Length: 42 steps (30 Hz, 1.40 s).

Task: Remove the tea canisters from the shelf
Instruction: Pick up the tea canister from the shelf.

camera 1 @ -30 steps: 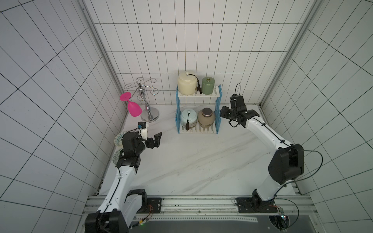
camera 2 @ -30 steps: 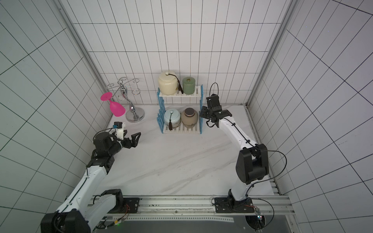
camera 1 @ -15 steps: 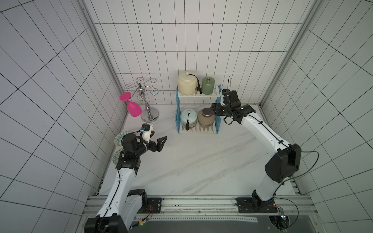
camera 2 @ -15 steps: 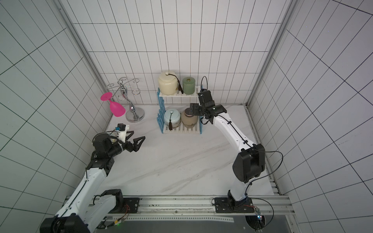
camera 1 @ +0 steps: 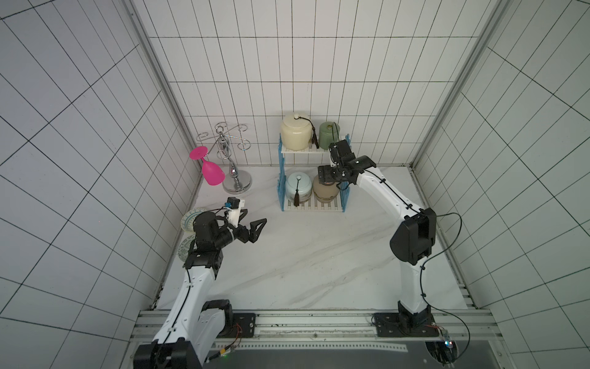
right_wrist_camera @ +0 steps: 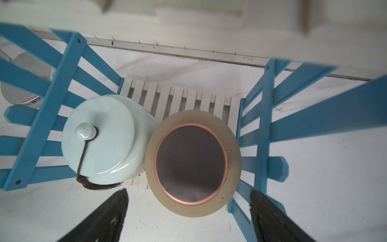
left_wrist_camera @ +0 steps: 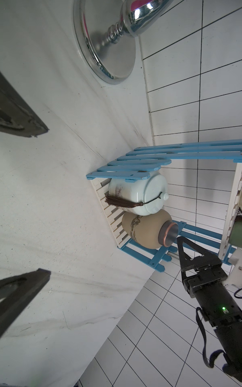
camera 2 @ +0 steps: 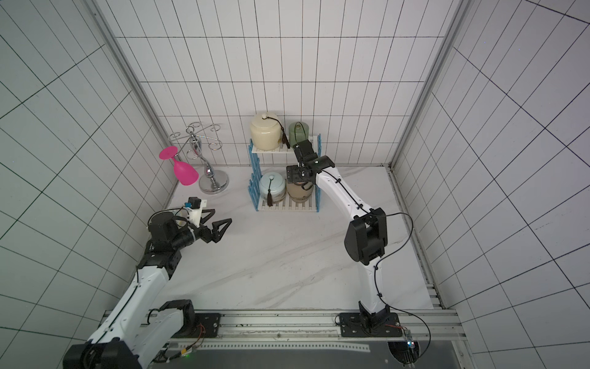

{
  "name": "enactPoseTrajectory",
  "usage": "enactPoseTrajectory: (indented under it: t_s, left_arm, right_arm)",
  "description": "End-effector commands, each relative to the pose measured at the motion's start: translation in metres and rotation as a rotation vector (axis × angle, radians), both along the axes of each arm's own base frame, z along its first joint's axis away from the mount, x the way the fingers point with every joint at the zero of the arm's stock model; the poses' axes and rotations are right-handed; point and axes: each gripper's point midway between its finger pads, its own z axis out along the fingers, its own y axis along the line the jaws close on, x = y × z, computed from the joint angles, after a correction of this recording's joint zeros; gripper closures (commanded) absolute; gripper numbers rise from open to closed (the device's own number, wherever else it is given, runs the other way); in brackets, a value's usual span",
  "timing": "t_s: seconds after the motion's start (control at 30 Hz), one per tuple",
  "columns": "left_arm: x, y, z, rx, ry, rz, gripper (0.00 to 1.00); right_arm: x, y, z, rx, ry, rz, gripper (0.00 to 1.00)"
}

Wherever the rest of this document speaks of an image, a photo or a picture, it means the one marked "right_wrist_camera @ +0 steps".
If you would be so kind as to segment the light blue tea canister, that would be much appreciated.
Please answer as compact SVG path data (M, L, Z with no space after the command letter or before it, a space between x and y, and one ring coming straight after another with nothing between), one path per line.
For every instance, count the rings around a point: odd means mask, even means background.
M68 117L61 150L84 188L109 190L145 171L146 149L156 127L154 117L128 97L94 97Z

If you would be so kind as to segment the brown ceramic tea canister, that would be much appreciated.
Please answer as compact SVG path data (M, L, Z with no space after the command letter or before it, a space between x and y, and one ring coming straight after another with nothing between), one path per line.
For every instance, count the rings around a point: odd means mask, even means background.
M188 110L165 119L147 146L145 172L156 199L171 212L204 217L233 197L241 152L232 130L215 115Z

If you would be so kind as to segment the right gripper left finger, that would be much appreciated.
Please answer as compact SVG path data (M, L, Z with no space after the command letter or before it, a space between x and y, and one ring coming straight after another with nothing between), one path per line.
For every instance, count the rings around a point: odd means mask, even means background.
M118 242L127 214L129 197L126 189L111 195L60 242Z

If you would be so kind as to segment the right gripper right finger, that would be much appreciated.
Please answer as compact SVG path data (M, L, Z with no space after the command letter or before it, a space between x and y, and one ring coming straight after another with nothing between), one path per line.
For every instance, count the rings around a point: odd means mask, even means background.
M250 200L252 223L259 242L314 241L262 192L252 190Z

